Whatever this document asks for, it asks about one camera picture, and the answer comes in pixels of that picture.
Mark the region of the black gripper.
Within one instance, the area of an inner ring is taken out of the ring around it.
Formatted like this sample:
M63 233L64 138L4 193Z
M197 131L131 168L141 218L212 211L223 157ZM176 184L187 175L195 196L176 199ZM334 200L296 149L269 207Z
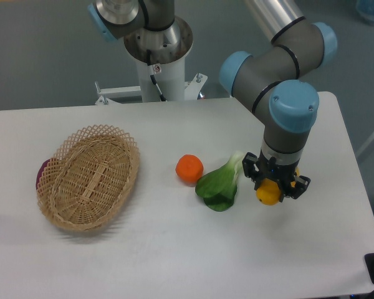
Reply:
M281 165L277 164L274 157L267 159L262 151L259 159L255 154L247 152L242 159L242 169L245 177L255 182L256 191L263 186L265 179L275 182L281 191L279 202L283 202L285 197L298 199L311 183L311 179L306 176L295 176L298 163L299 160L292 164Z

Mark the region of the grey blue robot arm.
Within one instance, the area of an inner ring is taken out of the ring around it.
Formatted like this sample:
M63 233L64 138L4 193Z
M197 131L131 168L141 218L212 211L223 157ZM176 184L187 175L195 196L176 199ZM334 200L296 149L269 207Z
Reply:
M300 78L335 55L337 38L328 25L309 23L293 1L246 4L272 47L258 57L231 54L219 82L264 125L259 155L244 154L241 165L258 200L273 205L297 199L310 184L297 167L319 96ZM175 15L173 1L94 1L88 11L104 39L123 39L136 62L144 102L186 99L184 59L193 35Z

